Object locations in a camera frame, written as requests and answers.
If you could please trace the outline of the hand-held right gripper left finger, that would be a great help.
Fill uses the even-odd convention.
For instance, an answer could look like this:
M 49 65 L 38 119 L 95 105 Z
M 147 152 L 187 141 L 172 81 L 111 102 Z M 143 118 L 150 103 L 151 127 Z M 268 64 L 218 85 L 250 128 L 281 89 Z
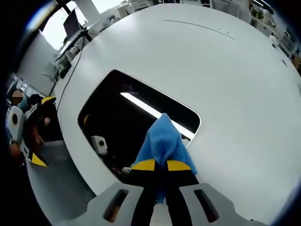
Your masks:
M 129 226 L 143 187 L 116 182 L 93 198 L 79 217 L 60 226 Z

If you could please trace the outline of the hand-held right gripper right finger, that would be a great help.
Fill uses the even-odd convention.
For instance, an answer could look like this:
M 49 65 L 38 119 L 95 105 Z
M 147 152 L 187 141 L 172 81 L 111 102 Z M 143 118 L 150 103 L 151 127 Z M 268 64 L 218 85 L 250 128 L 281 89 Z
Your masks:
M 191 167 L 167 161 L 166 202 L 173 223 L 181 226 L 263 226 L 240 216 L 234 203 L 207 183 L 199 183 Z

